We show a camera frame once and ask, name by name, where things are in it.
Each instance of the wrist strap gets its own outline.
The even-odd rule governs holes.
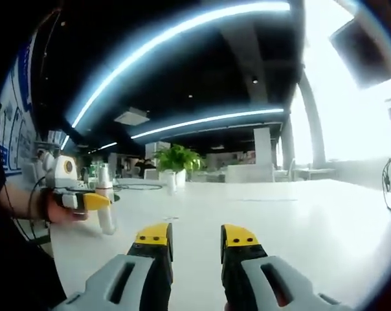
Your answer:
[[[40,190],[40,196],[38,201],[38,212],[41,219],[51,222],[49,219],[49,211],[48,211],[48,202],[49,202],[49,196],[53,192],[50,188],[43,188]]]

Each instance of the white flower pot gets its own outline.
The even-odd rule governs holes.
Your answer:
[[[177,191],[177,182],[175,180],[175,172],[172,171],[165,171],[164,172],[164,178],[167,183],[167,191],[168,194],[174,194]]]
[[[178,189],[185,188],[186,177],[187,177],[187,171],[185,169],[175,174],[175,180],[176,180]]]

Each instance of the person's hand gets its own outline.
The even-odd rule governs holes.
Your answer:
[[[76,214],[71,209],[66,209],[59,206],[54,200],[53,195],[50,194],[47,202],[47,213],[49,219],[52,223],[55,224],[64,224],[68,222],[77,222],[80,220],[87,219],[87,213],[85,214]]]

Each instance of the led light strip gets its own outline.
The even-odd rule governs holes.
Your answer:
[[[211,12],[207,12],[201,14],[200,16],[189,19],[188,21],[184,21],[160,35],[154,37],[154,39],[145,43],[142,47],[137,49],[134,53],[128,56],[96,89],[96,91],[92,94],[91,98],[86,102],[85,106],[79,112],[78,116],[74,120],[72,124],[72,128],[75,128],[82,117],[85,115],[86,111],[91,107],[91,104],[95,101],[95,99],[103,92],[103,90],[115,79],[123,70],[127,69],[131,64],[135,63],[138,59],[143,57],[145,54],[150,52],[156,46],[162,44],[163,42],[171,39],[172,37],[190,30],[196,26],[200,26],[202,24],[208,23],[210,21],[215,21],[217,19],[229,16],[235,16],[240,14],[246,14],[251,12],[285,12],[290,10],[289,3],[286,2],[258,2],[258,3],[249,3],[246,5],[236,5],[230,6],[228,8],[222,8],[219,10],[214,10]],[[69,136],[66,135],[63,144],[61,145],[61,150],[63,150],[69,140]]]
[[[92,154],[93,152],[96,152],[96,151],[99,151],[99,150],[102,150],[102,149],[105,149],[105,148],[108,148],[108,147],[115,146],[116,144],[118,144],[118,143],[106,144],[105,146],[102,146],[99,149],[96,149],[96,150],[93,150],[93,151],[89,151],[88,154]]]
[[[209,118],[204,118],[204,119],[198,119],[194,121],[188,121],[184,123],[179,123],[179,124],[174,124],[170,126],[165,126],[164,128],[157,128],[156,130],[144,132],[138,135],[134,135],[131,138],[136,139],[142,136],[147,136],[150,134],[154,133],[159,133],[163,132],[166,130],[171,130],[173,128],[181,128],[183,126],[188,126],[188,125],[193,125],[193,124],[198,124],[198,123],[203,123],[203,122],[210,122],[210,121],[216,121],[216,120],[223,120],[223,119],[229,119],[229,118],[235,118],[235,117],[244,117],[247,115],[263,115],[263,114],[268,114],[268,113],[281,113],[284,112],[282,108],[278,109],[265,109],[265,110],[256,110],[256,111],[246,111],[246,112],[238,112],[238,113],[230,113],[228,115],[218,115],[216,117],[209,117]]]

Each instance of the table surface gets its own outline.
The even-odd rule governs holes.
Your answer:
[[[157,183],[121,179],[121,183]],[[170,310],[222,310],[220,225],[251,230],[266,252],[308,277],[314,291],[359,306],[391,270],[391,213],[376,190],[333,180],[294,183],[187,183],[160,190],[122,190],[113,205],[118,230],[101,233],[96,213],[86,222],[51,227],[67,295],[125,253],[139,229],[173,223],[174,280]]]

